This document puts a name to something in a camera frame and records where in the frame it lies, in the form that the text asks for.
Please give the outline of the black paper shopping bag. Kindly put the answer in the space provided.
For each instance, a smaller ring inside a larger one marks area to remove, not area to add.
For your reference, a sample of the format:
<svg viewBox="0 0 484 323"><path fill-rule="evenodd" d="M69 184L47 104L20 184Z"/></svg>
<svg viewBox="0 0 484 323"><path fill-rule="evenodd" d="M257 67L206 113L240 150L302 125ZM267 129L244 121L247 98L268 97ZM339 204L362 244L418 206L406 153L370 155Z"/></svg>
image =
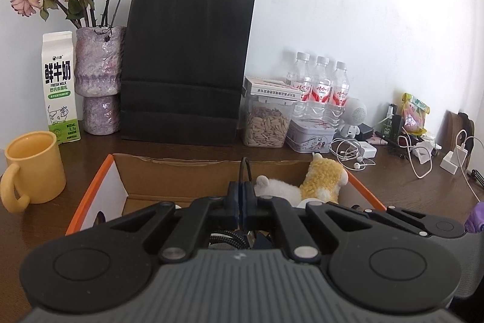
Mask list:
<svg viewBox="0 0 484 323"><path fill-rule="evenodd" d="M255 0L131 0L121 138L230 145Z"/></svg>

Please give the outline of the white and yellow plush sheep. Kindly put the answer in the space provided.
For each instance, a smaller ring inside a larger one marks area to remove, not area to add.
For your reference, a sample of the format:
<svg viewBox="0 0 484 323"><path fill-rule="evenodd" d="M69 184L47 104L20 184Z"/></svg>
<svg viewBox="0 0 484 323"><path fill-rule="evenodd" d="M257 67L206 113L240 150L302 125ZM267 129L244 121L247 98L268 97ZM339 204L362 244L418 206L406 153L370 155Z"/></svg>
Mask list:
<svg viewBox="0 0 484 323"><path fill-rule="evenodd" d="M303 184L296 187L280 180L259 175L253 186L258 197L272 196L284 198L291 206L300 206L306 200L319 200L323 203L338 203L340 189L349 182L346 169L337 161L313 153L312 161Z"/></svg>

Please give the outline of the colourful snack packet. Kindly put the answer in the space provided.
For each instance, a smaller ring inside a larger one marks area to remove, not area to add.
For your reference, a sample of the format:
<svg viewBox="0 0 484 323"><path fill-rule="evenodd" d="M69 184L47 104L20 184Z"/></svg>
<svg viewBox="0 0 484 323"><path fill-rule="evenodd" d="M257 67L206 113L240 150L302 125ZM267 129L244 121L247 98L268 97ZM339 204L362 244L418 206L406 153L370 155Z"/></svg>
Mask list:
<svg viewBox="0 0 484 323"><path fill-rule="evenodd" d="M430 108L414 95L404 93L402 95L401 116L404 120L404 129L407 133L415 136L424 135L426 115L430 113Z"/></svg>

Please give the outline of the white charger adapter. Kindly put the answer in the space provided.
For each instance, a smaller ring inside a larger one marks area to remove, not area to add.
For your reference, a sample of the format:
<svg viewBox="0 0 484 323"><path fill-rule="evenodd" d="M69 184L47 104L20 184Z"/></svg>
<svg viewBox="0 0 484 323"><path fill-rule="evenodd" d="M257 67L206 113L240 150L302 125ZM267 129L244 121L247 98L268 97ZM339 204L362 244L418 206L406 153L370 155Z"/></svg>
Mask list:
<svg viewBox="0 0 484 323"><path fill-rule="evenodd" d="M358 142L358 156L365 159L373 159L377 155L377 148L366 141Z"/></svg>

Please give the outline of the yellow ceramic mug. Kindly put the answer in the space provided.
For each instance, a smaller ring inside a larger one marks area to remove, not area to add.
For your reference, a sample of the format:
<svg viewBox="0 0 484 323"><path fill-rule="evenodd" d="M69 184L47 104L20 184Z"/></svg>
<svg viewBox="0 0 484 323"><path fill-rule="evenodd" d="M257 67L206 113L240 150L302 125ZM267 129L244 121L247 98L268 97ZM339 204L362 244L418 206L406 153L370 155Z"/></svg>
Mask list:
<svg viewBox="0 0 484 323"><path fill-rule="evenodd" d="M64 190L66 176L54 133L23 134L8 144L4 154L7 169L1 178L1 201L10 213L50 202Z"/></svg>

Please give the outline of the printed metal tin box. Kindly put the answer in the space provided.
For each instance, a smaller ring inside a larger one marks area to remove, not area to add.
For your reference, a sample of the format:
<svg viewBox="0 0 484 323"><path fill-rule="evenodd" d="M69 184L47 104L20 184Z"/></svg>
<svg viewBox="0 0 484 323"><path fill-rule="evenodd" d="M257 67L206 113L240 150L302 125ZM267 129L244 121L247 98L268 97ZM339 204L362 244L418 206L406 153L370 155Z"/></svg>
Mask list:
<svg viewBox="0 0 484 323"><path fill-rule="evenodd" d="M335 129L322 120L292 120L286 134L286 143L300 154L329 153Z"/></svg>

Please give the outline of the white wired earphones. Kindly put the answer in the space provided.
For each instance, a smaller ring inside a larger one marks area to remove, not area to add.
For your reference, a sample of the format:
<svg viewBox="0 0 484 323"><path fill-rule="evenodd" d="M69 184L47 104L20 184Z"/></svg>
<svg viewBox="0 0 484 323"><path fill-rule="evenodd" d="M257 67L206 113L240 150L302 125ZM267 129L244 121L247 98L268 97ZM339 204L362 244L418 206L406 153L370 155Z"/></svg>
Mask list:
<svg viewBox="0 0 484 323"><path fill-rule="evenodd" d="M346 170L363 171L376 164L374 158L358 156L358 142L356 139L335 138L329 145L330 153Z"/></svg>

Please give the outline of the water bottle right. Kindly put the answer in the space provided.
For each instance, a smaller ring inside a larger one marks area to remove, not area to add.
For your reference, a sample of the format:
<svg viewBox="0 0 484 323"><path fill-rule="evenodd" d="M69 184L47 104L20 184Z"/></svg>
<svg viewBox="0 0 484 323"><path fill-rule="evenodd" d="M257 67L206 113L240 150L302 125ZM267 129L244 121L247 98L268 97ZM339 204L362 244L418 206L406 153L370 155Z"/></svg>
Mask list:
<svg viewBox="0 0 484 323"><path fill-rule="evenodd" d="M346 64L342 61L336 63L333 74L330 100L326 108L326 123L336 128L339 125L347 98L349 96L350 82L347 75Z"/></svg>

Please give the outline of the purple ceramic vase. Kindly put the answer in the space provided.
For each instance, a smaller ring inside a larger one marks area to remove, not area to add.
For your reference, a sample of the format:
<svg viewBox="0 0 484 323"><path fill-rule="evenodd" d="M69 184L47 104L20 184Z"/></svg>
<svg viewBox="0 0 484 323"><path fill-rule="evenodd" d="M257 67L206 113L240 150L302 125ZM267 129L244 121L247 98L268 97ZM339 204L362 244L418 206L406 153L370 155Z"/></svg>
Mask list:
<svg viewBox="0 0 484 323"><path fill-rule="evenodd" d="M83 128L92 135L119 131L121 63L126 27L76 32L75 92L83 98Z"/></svg>

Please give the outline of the water bottle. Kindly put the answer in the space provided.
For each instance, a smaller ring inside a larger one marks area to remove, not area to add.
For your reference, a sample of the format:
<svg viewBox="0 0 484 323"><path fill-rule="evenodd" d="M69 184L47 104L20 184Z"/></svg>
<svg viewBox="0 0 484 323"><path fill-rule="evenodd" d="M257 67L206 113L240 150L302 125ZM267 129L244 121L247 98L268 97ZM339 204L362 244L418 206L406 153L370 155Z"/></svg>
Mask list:
<svg viewBox="0 0 484 323"><path fill-rule="evenodd" d="M286 83L296 89L299 95L295 105L295 119L302 119L305 116L312 91L309 61L309 54L306 52L297 52L295 61L286 75Z"/></svg>
<svg viewBox="0 0 484 323"><path fill-rule="evenodd" d="M346 64L342 61L336 63L333 74L330 100L326 108L326 123L336 128L339 125L347 98L349 96L350 82L347 75Z"/></svg>
<svg viewBox="0 0 484 323"><path fill-rule="evenodd" d="M329 102L332 88L332 77L329 69L330 60L318 56L313 71L312 90L309 98L307 115L310 120L321 120Z"/></svg>

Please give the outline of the red cardboard pumpkin box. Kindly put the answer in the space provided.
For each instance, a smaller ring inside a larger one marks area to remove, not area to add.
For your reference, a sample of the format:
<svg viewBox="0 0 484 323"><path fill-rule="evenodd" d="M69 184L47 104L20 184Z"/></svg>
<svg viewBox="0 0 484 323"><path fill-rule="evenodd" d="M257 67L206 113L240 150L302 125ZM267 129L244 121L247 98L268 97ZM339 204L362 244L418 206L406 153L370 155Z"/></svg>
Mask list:
<svg viewBox="0 0 484 323"><path fill-rule="evenodd" d="M299 186L309 161L251 161L252 176ZM205 161L152 159L109 154L94 176L67 228L66 235L92 227L98 213L106 221L159 201L187 207L196 198L226 195L230 181L239 178L240 160ZM385 211L386 207L354 175L340 190L340 204Z"/></svg>

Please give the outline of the white green milk carton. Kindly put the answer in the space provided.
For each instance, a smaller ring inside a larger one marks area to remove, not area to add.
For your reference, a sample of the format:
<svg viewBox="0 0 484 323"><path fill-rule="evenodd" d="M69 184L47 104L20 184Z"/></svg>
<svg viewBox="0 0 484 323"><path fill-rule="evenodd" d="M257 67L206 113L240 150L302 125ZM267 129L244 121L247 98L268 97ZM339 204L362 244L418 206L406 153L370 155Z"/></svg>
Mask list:
<svg viewBox="0 0 484 323"><path fill-rule="evenodd" d="M44 34L41 56L48 129L58 143L78 141L72 32Z"/></svg>

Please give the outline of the water bottle left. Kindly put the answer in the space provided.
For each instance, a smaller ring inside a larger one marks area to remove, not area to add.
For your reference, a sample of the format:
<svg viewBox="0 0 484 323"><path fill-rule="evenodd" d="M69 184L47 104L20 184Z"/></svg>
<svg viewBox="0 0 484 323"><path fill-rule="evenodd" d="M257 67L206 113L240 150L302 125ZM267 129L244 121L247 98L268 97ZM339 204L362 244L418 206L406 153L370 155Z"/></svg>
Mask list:
<svg viewBox="0 0 484 323"><path fill-rule="evenodd" d="M302 119L305 116L312 91L309 61L309 54L306 52L297 52L295 61L286 75L286 83L296 89L299 95L295 105L295 119Z"/></svg>

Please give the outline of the clear jar of seeds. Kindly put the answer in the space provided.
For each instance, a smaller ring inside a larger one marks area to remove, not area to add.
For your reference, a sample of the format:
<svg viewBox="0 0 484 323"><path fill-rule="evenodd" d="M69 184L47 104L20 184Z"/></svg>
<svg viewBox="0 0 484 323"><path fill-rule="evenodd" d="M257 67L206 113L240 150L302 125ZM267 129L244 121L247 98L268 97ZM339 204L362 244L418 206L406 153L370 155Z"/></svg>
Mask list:
<svg viewBox="0 0 484 323"><path fill-rule="evenodd" d="M295 101L249 95L245 100L244 145L283 147L294 110Z"/></svg>

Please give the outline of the small white robot toy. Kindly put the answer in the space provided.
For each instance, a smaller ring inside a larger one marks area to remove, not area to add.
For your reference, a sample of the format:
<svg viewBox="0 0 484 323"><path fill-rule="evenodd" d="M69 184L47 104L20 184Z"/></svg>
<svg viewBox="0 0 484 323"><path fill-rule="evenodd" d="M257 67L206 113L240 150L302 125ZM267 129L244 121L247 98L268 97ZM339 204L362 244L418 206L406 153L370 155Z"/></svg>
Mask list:
<svg viewBox="0 0 484 323"><path fill-rule="evenodd" d="M360 133L360 125L367 116L366 105L357 98L349 97L340 116L338 132L344 139L354 139Z"/></svg>

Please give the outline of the water bottle middle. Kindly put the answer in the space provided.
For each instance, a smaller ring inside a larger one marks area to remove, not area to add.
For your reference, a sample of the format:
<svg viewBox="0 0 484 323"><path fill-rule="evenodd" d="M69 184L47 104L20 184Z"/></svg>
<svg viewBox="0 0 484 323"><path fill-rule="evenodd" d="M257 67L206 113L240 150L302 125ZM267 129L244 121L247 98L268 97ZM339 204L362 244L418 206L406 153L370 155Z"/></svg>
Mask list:
<svg viewBox="0 0 484 323"><path fill-rule="evenodd" d="M312 90L309 98L307 115L310 120L321 120L329 102L332 88L332 77L329 69L330 60L318 56L313 71Z"/></svg>

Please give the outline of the purple linen drawstring bag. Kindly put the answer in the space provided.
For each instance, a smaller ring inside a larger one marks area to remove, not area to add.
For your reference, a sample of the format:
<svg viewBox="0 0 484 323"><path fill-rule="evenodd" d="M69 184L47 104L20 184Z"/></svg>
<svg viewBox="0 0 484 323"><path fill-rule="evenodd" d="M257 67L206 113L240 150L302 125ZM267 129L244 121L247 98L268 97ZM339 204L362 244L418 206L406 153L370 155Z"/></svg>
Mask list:
<svg viewBox="0 0 484 323"><path fill-rule="evenodd" d="M468 233L477 234L484 230L484 202L477 203L464 223Z"/></svg>

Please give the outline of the flat box on jar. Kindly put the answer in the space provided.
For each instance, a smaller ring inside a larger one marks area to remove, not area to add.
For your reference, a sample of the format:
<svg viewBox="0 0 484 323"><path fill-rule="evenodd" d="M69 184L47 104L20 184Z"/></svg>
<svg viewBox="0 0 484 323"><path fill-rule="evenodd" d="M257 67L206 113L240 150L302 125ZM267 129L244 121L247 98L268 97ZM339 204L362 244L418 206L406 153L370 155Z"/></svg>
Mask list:
<svg viewBox="0 0 484 323"><path fill-rule="evenodd" d="M247 94L253 96L271 97L282 100L299 102L302 94L280 80L267 80L255 77L244 77L244 89Z"/></svg>

